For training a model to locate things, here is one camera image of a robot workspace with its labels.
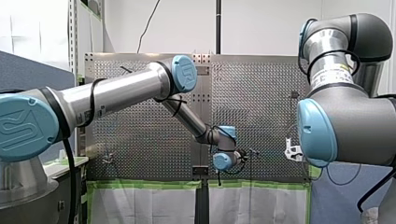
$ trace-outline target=black hose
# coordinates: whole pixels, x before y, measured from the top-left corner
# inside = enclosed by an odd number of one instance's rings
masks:
[[[69,210],[69,224],[74,224],[76,216],[76,200],[77,200],[77,178],[76,178],[76,167],[73,157],[73,150],[70,147],[68,139],[64,139],[64,149],[66,151],[69,170],[70,170],[70,210]]]
[[[216,1],[216,54],[221,54],[221,0]]]
[[[20,90],[20,89],[9,89],[9,90],[1,90],[0,94],[3,93],[18,93],[18,92],[23,92],[24,90]]]
[[[396,168],[394,167],[384,178],[382,178],[378,183],[376,183],[375,186],[373,186],[367,193],[361,197],[361,199],[358,201],[358,209],[363,212],[363,209],[361,208],[361,205],[368,199],[370,196],[372,196],[377,190],[379,190],[382,186],[384,186],[390,179],[392,179],[396,175]]]

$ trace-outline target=white wall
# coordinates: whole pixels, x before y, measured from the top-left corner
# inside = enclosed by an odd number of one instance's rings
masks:
[[[156,0],[105,1],[105,51],[136,52]],[[222,1],[222,53],[294,55],[304,21],[320,18],[318,0]],[[216,49],[216,0],[161,1],[141,52]]]
[[[374,14],[386,22],[393,32],[393,42],[396,43],[396,7],[394,0],[323,0],[322,19],[362,12]],[[396,72],[396,69],[394,69],[395,60],[396,57],[392,57],[384,65],[379,94],[396,91],[396,78],[393,78],[394,72]]]
[[[321,17],[319,0],[222,2],[224,54],[297,55],[304,22]]]
[[[136,52],[157,0],[105,1],[105,51]],[[214,0],[163,0],[140,52],[208,53],[215,48]]]

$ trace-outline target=green tape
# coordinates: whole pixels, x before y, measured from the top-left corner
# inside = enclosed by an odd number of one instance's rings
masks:
[[[94,12],[92,11],[92,9],[90,9],[89,7],[87,7],[84,3],[81,2],[81,5],[82,5],[83,7],[85,7],[85,9],[87,9],[88,11],[90,11],[91,14],[92,14],[93,16],[95,16],[99,21],[102,20],[102,18],[101,18],[99,15],[96,15],[96,13],[94,13]]]
[[[272,181],[249,181],[245,179],[222,180],[221,186],[217,180],[208,181],[210,188],[227,189],[227,188],[267,188],[267,189],[290,189],[306,190],[306,224],[310,223],[311,216],[311,184],[309,183],[277,183]],[[201,187],[200,181],[147,181],[147,180],[99,180],[87,182],[88,192],[88,223],[91,224],[92,215],[92,197],[96,189],[198,189]]]
[[[198,189],[200,181],[147,181],[147,180],[100,180],[89,181],[89,189]]]
[[[309,166],[309,176],[318,178],[321,172],[322,170],[320,168],[311,165]]]
[[[209,180],[209,187],[212,189],[227,189],[227,188],[264,188],[264,189],[296,189],[296,190],[307,190],[309,184],[300,183],[278,183],[272,181],[250,181],[245,179],[238,180],[221,180],[221,186],[217,180]]]
[[[88,198],[88,224],[91,224],[91,214],[92,214],[92,198],[93,198],[93,188],[90,188],[87,183],[87,198]]]
[[[305,223],[309,224],[311,223],[311,195],[312,193],[312,184],[309,184],[309,187],[307,189],[306,193],[306,212],[305,212]]]
[[[81,195],[81,203],[85,203],[88,201],[87,194]]]

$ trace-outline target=aluminum tube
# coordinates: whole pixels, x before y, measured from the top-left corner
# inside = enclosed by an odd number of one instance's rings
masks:
[[[384,63],[362,63],[353,81],[364,88],[371,97],[378,95],[379,80]]]
[[[309,74],[312,90],[329,83],[353,83],[344,52],[329,53],[317,59],[324,52],[346,49],[347,43],[347,37],[343,33],[332,29],[319,31],[306,41],[304,56],[310,63],[313,63]],[[345,70],[344,74],[337,72],[340,66]]]
[[[89,117],[91,88],[92,84],[87,84],[64,91],[52,90],[71,130],[84,124]],[[100,81],[93,92],[94,118],[99,119],[150,98],[163,99],[169,91],[169,77],[158,63],[151,63],[144,71]]]
[[[163,101],[163,105],[168,109],[172,114],[174,114],[180,102],[180,96],[173,95],[169,97],[171,100]],[[176,113],[175,117],[186,127],[192,135],[195,137],[199,137],[206,132],[206,125],[192,112],[186,104],[181,104],[180,109]]]

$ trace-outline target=metal bracket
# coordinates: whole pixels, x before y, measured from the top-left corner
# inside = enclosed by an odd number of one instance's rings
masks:
[[[303,161],[303,152],[300,146],[291,146],[291,139],[286,138],[286,158],[290,161]]]
[[[192,175],[209,175],[208,166],[192,166]]]

